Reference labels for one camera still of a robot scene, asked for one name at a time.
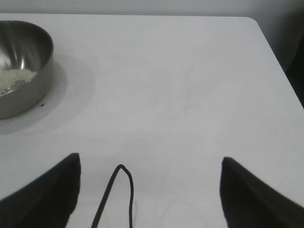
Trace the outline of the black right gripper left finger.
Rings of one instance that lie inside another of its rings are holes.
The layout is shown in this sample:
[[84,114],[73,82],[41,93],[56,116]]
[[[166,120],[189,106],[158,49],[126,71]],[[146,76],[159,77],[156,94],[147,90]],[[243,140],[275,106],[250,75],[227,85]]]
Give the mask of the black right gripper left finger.
[[64,228],[76,208],[81,164],[72,153],[0,201],[2,228]]

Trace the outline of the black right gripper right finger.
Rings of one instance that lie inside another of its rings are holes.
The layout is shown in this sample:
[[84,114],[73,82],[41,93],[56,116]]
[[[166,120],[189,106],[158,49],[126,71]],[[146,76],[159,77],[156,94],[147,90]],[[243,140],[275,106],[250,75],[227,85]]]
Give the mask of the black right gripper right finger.
[[222,160],[219,194],[229,228],[302,228],[304,208],[231,157]]

